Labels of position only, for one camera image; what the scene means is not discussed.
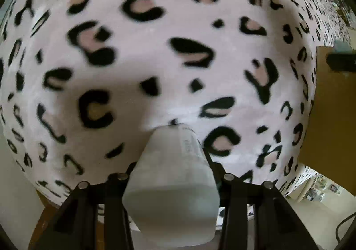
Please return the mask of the light blue pompom keychain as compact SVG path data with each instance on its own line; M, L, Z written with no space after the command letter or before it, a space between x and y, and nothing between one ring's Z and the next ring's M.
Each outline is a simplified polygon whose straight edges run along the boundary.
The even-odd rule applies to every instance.
M342 40L336 40L333 46L333 53L335 54L351 54L353 49L348 42Z

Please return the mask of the brown paper bag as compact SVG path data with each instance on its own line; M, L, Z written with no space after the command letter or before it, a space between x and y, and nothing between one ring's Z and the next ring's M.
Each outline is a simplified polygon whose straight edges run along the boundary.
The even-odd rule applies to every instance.
M355 193L355 71L333 71L317 47L316 92L299 162Z

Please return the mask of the pink leopard print blanket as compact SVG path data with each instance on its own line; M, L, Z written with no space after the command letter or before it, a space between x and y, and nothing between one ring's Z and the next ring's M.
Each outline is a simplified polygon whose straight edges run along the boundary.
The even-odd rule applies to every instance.
M1 124L30 183L60 205L189 125L225 169L288 195L313 108L317 48L349 41L329 0L10 0Z

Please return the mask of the white zip pouch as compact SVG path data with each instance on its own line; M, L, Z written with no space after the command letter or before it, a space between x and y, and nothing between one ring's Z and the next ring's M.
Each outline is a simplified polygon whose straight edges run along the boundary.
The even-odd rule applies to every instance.
M159 246L197 246L214 238L220 197L189 126L155 129L130 174L123 205L140 232Z

